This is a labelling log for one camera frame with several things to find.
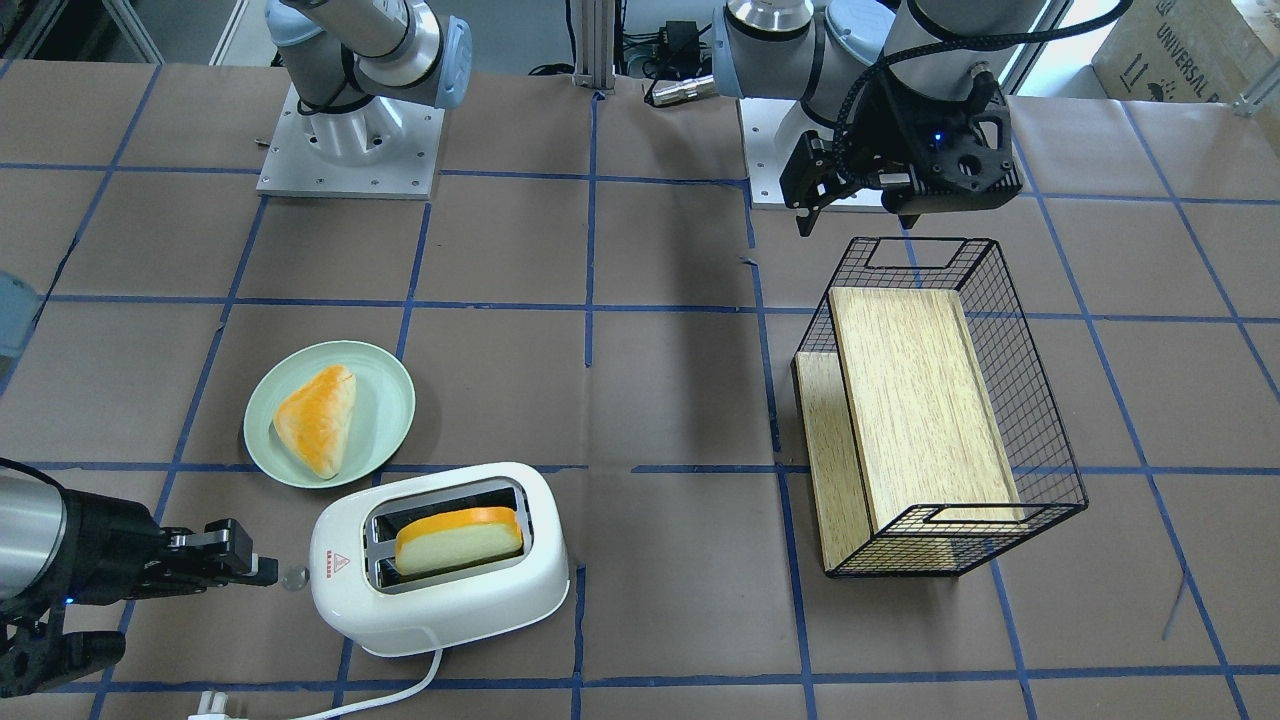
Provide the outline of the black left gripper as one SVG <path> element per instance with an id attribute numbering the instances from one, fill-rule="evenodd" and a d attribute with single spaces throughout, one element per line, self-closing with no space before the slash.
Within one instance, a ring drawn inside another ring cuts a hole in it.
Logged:
<path id="1" fill-rule="evenodd" d="M 838 118 L 832 143 L 801 132 L 782 172 L 783 204 L 801 237 L 820 213 L 860 190 L 910 229 L 925 214 L 993 210 L 1023 190 L 1010 108 L 986 63 L 970 68 L 959 100 L 927 97 L 890 70 L 869 78 Z"/>

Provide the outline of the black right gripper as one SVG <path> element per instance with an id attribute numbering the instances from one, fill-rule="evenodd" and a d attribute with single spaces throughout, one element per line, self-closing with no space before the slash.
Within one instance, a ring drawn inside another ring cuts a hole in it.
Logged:
<path id="1" fill-rule="evenodd" d="M 201 532 L 160 527 L 142 503 L 64 489 L 61 498 L 78 523 L 72 541 L 74 603 L 106 606 L 122 600 L 197 594 L 227 585 L 270 587 L 279 562 L 253 553 L 253 542 L 234 519 Z"/>

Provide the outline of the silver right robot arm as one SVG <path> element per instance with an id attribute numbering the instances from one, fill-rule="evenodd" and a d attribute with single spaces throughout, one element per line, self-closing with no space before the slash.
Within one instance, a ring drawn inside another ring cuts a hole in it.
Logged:
<path id="1" fill-rule="evenodd" d="M 259 181 L 274 196 L 428 199 L 445 113 L 465 99 L 474 40 L 425 1 L 270 1 L 292 92 Z M 47 635 L 72 603 L 266 585 L 275 565 L 224 532 L 195 543 L 138 505 L 67 489 L 3 461 L 3 625 Z"/>

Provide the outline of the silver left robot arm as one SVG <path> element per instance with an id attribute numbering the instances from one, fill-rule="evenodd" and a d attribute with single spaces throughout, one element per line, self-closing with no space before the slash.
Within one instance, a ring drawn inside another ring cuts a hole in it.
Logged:
<path id="1" fill-rule="evenodd" d="M 719 94 L 794 101 L 812 123 L 780 173 L 801 236 L 863 190 L 911 229 L 1021 192 L 1000 82 L 1010 56 L 1129 8 L 1037 29 L 1041 1 L 727 1 L 712 22 L 712 69 Z"/>

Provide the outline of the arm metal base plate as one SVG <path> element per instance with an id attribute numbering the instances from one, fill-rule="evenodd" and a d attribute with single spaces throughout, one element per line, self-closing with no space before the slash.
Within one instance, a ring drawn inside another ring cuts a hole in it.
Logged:
<path id="1" fill-rule="evenodd" d="M 428 201 L 447 113 L 374 97 L 346 114 L 300 113 L 289 88 L 256 190 L 293 199 Z"/>
<path id="2" fill-rule="evenodd" d="M 818 131 L 795 100 L 742 97 L 739 100 L 742 151 L 754 208 L 786 211 L 780 177 L 803 132 Z"/>

